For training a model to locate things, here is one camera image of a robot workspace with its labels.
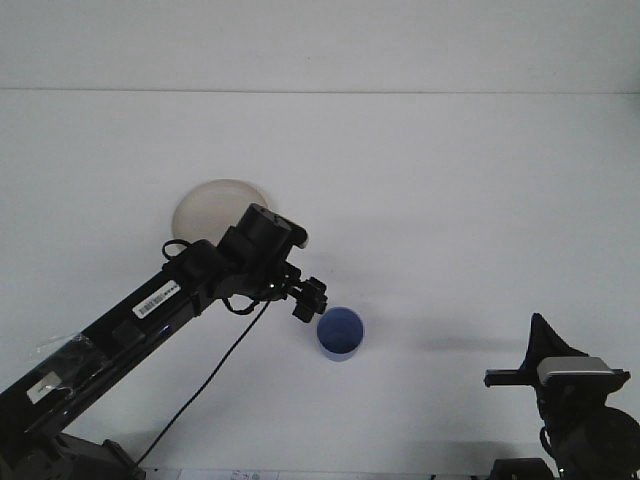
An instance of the cable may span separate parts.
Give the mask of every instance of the cable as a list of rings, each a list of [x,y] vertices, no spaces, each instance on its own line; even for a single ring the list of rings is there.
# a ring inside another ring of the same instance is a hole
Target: cable
[[[238,310],[231,306],[231,302],[229,302],[228,298],[223,298],[222,303],[224,303],[224,306],[227,307],[227,310],[231,313],[235,313],[236,315],[250,315],[260,302],[258,300],[254,300],[248,307],[239,308]]]
[[[205,380],[205,382],[202,384],[202,386],[196,391],[196,393],[193,394],[193,396],[187,401],[187,403],[185,403],[182,408],[180,410],[178,410],[178,413],[176,413],[173,418],[169,421],[169,423],[167,423],[167,426],[164,427],[164,429],[162,430],[162,432],[160,432],[160,434],[156,437],[156,439],[153,441],[153,443],[151,444],[151,446],[149,448],[147,448],[147,451],[144,452],[142,454],[142,456],[140,457],[140,459],[135,463],[134,465],[134,469],[137,468],[140,463],[142,463],[142,461],[147,458],[147,456],[149,455],[149,453],[151,453],[151,451],[155,448],[155,446],[158,444],[158,442],[162,439],[162,437],[164,436],[165,433],[167,433],[167,431],[171,428],[171,426],[176,422],[176,420],[178,420],[178,417],[180,417],[180,415],[182,415],[184,413],[184,411],[189,408],[189,406],[194,402],[194,400],[196,398],[198,398],[198,395],[200,395],[205,388],[207,388],[207,385],[209,385],[209,383],[211,383],[211,380],[213,380],[213,377],[216,376],[216,374],[218,373],[218,371],[220,370],[220,368],[222,367],[222,365],[224,365],[224,363],[227,361],[227,358],[229,358],[229,356],[231,355],[231,353],[235,350],[235,348],[240,344],[240,342],[244,339],[244,337],[247,336],[247,334],[251,331],[251,329],[253,328],[253,326],[258,322],[258,320],[260,320],[260,317],[262,316],[262,314],[265,312],[265,310],[267,309],[267,307],[269,306],[269,304],[271,303],[271,301],[268,301],[264,304],[264,307],[262,307],[262,309],[260,310],[260,312],[258,313],[258,315],[256,315],[256,318],[253,319],[253,321],[249,324],[249,326],[246,328],[246,330],[244,332],[242,332],[242,335],[240,335],[240,337],[238,337],[238,339],[235,341],[235,343],[231,346],[231,348],[227,351],[227,353],[224,354],[224,357],[222,357],[222,360],[220,360],[220,363],[218,363],[218,366],[215,368],[215,370],[213,371],[213,373],[211,373],[211,375],[209,375],[209,378],[207,378]]]

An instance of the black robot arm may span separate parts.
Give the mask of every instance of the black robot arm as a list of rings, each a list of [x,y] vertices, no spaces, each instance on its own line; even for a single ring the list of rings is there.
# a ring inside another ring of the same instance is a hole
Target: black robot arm
[[[517,370],[488,370],[485,385],[529,385],[544,422],[540,439],[566,480],[630,480],[640,469],[640,426],[607,407],[629,372],[570,347],[540,314],[531,319],[525,359]],[[552,479],[540,459],[498,460],[491,480]]]
[[[165,254],[157,275],[0,394],[0,480],[144,478],[117,444],[62,430],[215,300],[238,294],[255,306],[291,295],[302,321],[322,313],[325,285],[301,281],[286,262],[306,242],[303,228],[252,204],[217,246],[183,242]]]

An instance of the label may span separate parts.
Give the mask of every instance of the label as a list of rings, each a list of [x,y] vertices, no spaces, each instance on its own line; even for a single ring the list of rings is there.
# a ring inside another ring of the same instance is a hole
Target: label
[[[35,405],[44,397],[49,395],[53,390],[58,388],[61,383],[62,380],[60,380],[60,377],[56,372],[50,372],[42,380],[27,390],[27,396],[29,397],[29,400],[31,400],[31,403]]]
[[[135,313],[136,317],[139,319],[143,319],[179,291],[180,285],[173,280],[169,280],[162,287],[136,305],[133,308],[133,313]]]

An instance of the white wall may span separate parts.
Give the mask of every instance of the white wall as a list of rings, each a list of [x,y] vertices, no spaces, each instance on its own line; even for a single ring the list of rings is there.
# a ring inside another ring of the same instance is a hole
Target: white wall
[[[0,86],[637,92],[636,0],[4,1]]]
[[[4,92],[0,114],[3,386],[153,275],[173,209],[212,178],[308,228],[293,263],[365,319],[333,364],[274,305],[149,464],[479,473],[540,455],[533,392],[482,384],[520,364],[534,311],[640,372],[637,95]],[[71,431],[139,454],[245,324],[212,308]],[[638,398],[634,378],[612,400],[637,417]]]

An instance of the blue cup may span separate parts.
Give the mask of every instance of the blue cup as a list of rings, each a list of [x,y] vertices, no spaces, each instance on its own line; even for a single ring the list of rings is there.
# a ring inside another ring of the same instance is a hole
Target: blue cup
[[[353,310],[333,307],[318,320],[316,333],[324,354],[341,362],[356,353],[364,338],[364,325]]]

